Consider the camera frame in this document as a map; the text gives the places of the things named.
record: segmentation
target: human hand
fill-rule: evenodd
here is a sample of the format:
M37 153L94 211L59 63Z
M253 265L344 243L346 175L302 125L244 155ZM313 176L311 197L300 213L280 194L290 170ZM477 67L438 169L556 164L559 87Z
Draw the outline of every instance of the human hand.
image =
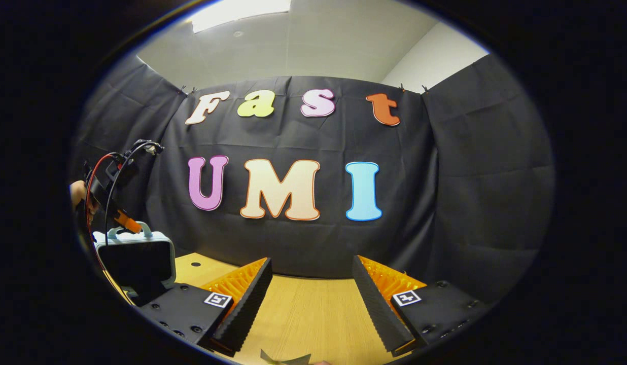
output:
M73 208L77 208L77 205L83 199L86 199L86 183L78 180L70 184L70 198L72 200ZM88 219L89 222L93 221L93 217L99 208L99 204L93 199L88 199Z

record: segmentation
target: blue letter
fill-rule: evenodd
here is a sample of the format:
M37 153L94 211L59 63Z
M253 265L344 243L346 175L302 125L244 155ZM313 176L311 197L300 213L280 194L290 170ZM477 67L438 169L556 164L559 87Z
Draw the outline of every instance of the blue letter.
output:
M379 165L374 162L350 162L345 170L352 175L352 208L345 215L353 221L372 221L381 217L381 209L376 207L374 175Z

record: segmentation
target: handle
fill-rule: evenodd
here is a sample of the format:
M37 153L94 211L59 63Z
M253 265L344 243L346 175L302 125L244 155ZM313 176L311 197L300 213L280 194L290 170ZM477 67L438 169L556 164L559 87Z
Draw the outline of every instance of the handle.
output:
M153 233L151 232L151 229L149 229L149 226L147 226L145 222L141 222L141 221L135 221L135 222L139 224L140 227L142 227L142 231L145 234L145 238L153 237ZM109 230L109 240L117 240L117 231L119 231L120 229L123 229L123 228L122 227L111 228Z

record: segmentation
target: yellow letter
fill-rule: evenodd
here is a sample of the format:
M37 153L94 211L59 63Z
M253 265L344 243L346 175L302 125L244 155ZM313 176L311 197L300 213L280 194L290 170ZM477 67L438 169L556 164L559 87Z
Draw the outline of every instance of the yellow letter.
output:
M272 217L278 217L291 196L291 206L284 215L290 220L312 221L320 217L320 211L314 203L314 185L316 171L320 169L318 161L297 160L289 172L280 181L271 161L264 159L248 160L243 165L248 170L248 195L246 206L241 209L242 217L261 218L265 211L260 206L263 196Z
M207 113L212 113L214 109L219 105L219 99L225 100L230 96L229 91L218 92L218 93L210 93L208 95L203 95L198 98L198 105L196 109L194 109L194 113L192 116L187 118L185 124L196 124L203 122L205 120L205 111Z
M272 107L272 101L274 99L275 93L271 90L258 90L256 92L251 92L244 98L246 102L239 106L239 109L237 109L237 114L242 117L269 116L274 110L274 108Z

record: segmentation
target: ceiling light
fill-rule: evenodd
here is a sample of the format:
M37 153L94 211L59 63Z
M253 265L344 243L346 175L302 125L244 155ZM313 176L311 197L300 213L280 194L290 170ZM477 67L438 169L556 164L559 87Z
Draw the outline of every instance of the ceiling light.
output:
M220 0L200 10L188 20L192 22L194 33L198 33L228 21L288 12L290 7L291 0Z

